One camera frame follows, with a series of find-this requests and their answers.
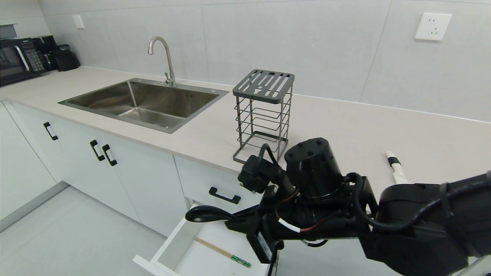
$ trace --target metal rack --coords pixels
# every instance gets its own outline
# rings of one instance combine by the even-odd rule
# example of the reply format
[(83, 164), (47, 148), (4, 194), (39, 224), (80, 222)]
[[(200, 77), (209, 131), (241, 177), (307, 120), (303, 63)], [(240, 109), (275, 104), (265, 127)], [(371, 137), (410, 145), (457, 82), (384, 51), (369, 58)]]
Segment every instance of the metal rack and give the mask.
[(238, 155), (250, 147), (261, 148), (264, 143), (270, 144), (277, 160), (283, 155), (288, 144), (294, 80), (293, 74), (255, 69), (234, 87), (240, 144), (234, 161), (245, 164)]

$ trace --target chopstick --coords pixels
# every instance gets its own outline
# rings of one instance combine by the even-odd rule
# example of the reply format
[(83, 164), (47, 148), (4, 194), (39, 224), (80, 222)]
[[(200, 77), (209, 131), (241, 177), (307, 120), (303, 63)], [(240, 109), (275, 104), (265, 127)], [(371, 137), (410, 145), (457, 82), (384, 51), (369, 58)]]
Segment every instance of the chopstick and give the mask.
[(194, 238), (194, 240), (197, 241), (197, 242), (199, 242), (199, 243), (201, 243), (202, 245), (210, 248), (210, 249), (213, 249), (214, 251), (222, 254), (223, 256), (225, 256), (225, 257), (227, 257), (229, 259), (232, 259), (232, 260), (238, 262), (239, 264), (241, 264), (241, 265), (243, 265), (243, 266), (245, 266), (247, 268), (250, 268), (252, 266), (250, 263), (242, 260), (241, 258), (239, 258), (239, 257), (237, 257), (235, 255), (232, 255), (232, 254), (228, 253), (227, 251), (225, 251), (225, 250), (223, 250), (223, 249), (221, 249), (221, 248), (219, 248), (217, 246), (214, 246), (214, 245), (210, 244), (207, 241), (204, 241), (204, 240), (202, 240), (200, 238)]

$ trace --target electrical outlet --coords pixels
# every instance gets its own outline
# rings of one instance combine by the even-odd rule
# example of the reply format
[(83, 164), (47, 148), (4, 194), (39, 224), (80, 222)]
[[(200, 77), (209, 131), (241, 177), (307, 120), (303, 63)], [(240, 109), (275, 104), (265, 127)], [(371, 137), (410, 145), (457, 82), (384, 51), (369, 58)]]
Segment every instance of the electrical outlet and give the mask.
[(414, 38), (441, 41), (447, 31), (451, 18), (451, 14), (423, 13), (418, 31), (416, 31)]
[(82, 17), (80, 15), (72, 15), (72, 17), (73, 17), (73, 22), (75, 22), (75, 27), (77, 27), (77, 29), (85, 28), (83, 26)]

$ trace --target white countertop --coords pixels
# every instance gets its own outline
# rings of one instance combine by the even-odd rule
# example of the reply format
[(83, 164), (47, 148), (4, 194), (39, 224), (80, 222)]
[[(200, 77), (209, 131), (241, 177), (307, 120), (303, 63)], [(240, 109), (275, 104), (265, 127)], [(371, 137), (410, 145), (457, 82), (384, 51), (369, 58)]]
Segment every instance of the white countertop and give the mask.
[[(232, 92), (173, 134), (58, 104), (131, 78), (164, 81), (164, 77), (80, 67), (2, 87), (0, 100), (15, 101), (211, 167), (240, 171), (242, 165), (232, 160), (239, 148)], [(233, 88), (179, 79), (177, 83)], [(289, 147), (316, 137), (330, 142), (343, 174), (356, 171), (368, 176), (376, 197), (393, 184), (386, 150), (399, 158), (411, 182), (442, 183), (491, 169), (491, 123), (294, 95)], [(283, 158), (280, 164), (285, 165)]]

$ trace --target floor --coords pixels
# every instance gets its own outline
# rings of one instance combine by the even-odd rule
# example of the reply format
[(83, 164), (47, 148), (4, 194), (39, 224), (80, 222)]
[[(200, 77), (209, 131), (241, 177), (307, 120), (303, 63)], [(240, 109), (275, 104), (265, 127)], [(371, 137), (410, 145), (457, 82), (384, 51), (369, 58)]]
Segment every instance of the floor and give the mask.
[[(132, 262), (149, 260), (165, 237), (68, 187), (0, 233), (0, 276), (148, 276)], [(483, 276), (491, 260), (465, 276)], [(400, 276), (365, 258), (358, 240), (321, 248), (285, 242), (277, 276)]]
[(0, 233), (0, 275), (147, 276), (161, 234), (68, 187)]

